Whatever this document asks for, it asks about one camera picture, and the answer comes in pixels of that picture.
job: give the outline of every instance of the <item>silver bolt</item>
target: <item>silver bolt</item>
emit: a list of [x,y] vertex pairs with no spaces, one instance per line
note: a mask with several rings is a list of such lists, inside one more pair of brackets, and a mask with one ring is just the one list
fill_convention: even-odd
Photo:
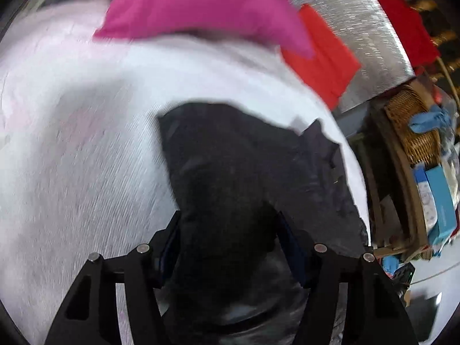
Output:
[[324,244],[316,244],[315,245],[315,250],[318,252],[318,253],[325,253],[327,251],[327,246],[324,245]]
[[374,262],[375,257],[371,253],[364,253],[363,258],[366,262]]
[[150,250],[150,246],[149,244],[141,244],[137,246],[136,250],[138,253],[144,254]]
[[99,259],[100,256],[101,256],[101,255],[100,255],[98,252],[89,253],[88,261],[94,263],[94,262],[96,262],[96,261]]

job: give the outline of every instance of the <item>black cloth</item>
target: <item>black cloth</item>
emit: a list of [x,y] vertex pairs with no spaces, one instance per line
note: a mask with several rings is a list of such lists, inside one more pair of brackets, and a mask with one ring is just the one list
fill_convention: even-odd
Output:
[[182,212],[181,253],[164,315],[171,340],[290,343],[306,297],[275,240],[276,213],[343,255],[358,257],[367,243],[340,146],[323,136],[318,121],[298,136],[224,104],[181,105],[159,124]]

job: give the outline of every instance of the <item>teal box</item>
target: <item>teal box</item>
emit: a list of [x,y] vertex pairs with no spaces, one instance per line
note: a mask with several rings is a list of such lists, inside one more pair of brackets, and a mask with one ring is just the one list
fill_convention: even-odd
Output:
[[438,222],[428,235],[430,245],[443,245],[457,228],[454,204],[450,195],[444,171],[436,166],[426,172],[426,177],[433,193]]

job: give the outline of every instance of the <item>pink cloth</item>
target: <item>pink cloth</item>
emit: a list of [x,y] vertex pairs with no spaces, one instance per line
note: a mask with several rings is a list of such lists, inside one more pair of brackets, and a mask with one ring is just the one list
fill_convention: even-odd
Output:
[[191,29],[230,32],[312,55],[288,0],[113,0],[95,37],[140,39]]

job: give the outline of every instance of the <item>dark red cloth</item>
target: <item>dark red cloth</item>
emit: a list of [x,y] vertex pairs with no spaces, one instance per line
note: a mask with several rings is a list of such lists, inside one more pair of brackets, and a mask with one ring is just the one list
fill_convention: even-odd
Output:
[[412,67],[427,65],[439,57],[422,18],[404,0],[378,0],[392,23]]
[[315,55],[307,60],[285,48],[281,53],[303,82],[333,110],[361,65],[311,6],[304,5],[298,13],[310,34]]

